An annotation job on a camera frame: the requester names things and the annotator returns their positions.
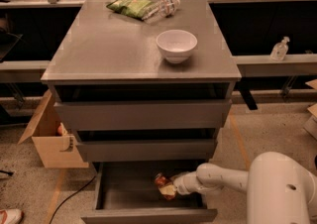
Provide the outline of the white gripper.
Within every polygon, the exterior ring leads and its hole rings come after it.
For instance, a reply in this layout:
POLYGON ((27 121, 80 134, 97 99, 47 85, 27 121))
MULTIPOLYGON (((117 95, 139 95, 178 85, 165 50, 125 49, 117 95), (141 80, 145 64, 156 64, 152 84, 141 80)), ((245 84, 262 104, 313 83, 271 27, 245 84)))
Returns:
POLYGON ((165 199, 174 199, 177 194, 188 195, 198 192, 202 185, 195 171, 184 171, 171 176, 169 179, 174 185, 167 184, 158 189, 165 199))

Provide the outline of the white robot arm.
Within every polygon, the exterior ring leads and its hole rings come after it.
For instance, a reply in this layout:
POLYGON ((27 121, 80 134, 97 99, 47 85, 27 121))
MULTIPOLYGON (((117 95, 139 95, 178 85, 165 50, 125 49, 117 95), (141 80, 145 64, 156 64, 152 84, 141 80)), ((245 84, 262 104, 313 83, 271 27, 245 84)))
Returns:
POLYGON ((195 171, 155 184, 168 200, 177 195, 206 195, 229 187, 247 196, 247 224, 310 224, 317 219, 317 176, 277 152, 258 155, 247 171, 204 163, 195 171))

